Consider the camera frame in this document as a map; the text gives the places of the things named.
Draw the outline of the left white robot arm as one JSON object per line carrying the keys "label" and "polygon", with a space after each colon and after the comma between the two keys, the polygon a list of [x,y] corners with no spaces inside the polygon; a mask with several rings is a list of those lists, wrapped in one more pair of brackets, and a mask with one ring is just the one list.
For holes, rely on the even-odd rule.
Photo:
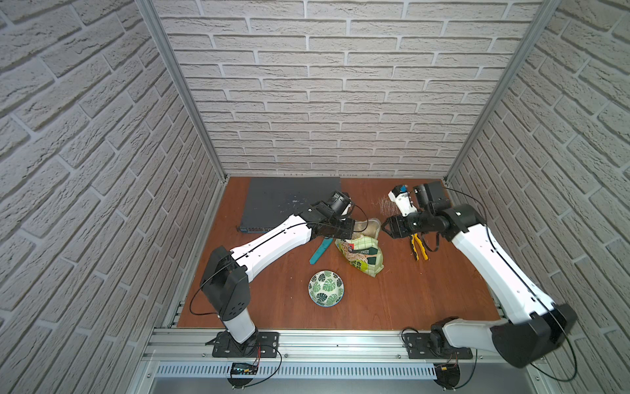
{"label": "left white robot arm", "polygon": [[250,283],[270,264],[313,239],[349,239],[354,220],[349,217],[349,195],[334,191],[327,200],[306,206],[277,227],[243,246],[216,248],[208,259],[199,291],[238,345],[254,343],[258,330],[249,315]]}

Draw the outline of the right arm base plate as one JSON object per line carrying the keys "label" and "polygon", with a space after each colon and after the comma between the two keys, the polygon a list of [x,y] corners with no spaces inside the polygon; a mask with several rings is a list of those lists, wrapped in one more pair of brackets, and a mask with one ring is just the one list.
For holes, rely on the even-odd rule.
{"label": "right arm base plate", "polygon": [[467,347],[453,347],[435,333],[402,334],[402,341],[410,360],[472,360],[473,352]]}

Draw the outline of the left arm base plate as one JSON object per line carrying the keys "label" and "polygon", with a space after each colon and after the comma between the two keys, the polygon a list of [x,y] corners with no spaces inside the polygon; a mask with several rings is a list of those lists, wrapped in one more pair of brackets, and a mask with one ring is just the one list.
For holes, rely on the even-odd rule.
{"label": "left arm base plate", "polygon": [[255,332],[244,343],[238,343],[228,331],[220,332],[206,346],[212,346],[214,358],[275,359],[278,353],[279,332]]}

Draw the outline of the green oats bag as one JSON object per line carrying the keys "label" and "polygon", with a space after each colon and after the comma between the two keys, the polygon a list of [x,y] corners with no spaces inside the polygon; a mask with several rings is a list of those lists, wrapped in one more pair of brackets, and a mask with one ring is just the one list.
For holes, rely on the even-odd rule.
{"label": "green oats bag", "polygon": [[384,269],[383,254],[378,242],[381,226],[382,223],[377,218],[356,222],[351,238],[334,241],[349,264],[370,277],[376,277]]}

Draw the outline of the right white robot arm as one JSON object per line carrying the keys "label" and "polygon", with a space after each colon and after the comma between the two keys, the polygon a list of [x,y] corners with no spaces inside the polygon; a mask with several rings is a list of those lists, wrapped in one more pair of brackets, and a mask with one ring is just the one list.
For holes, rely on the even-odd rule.
{"label": "right white robot arm", "polygon": [[485,217],[468,204],[453,205],[441,182],[415,188],[395,186],[388,198],[399,214],[382,231],[393,239],[429,233],[451,243],[481,274],[500,302],[497,321],[445,318],[431,327],[430,348],[437,356],[459,348],[495,352],[523,368],[569,341],[578,320],[574,309],[558,304],[529,279],[492,235]]}

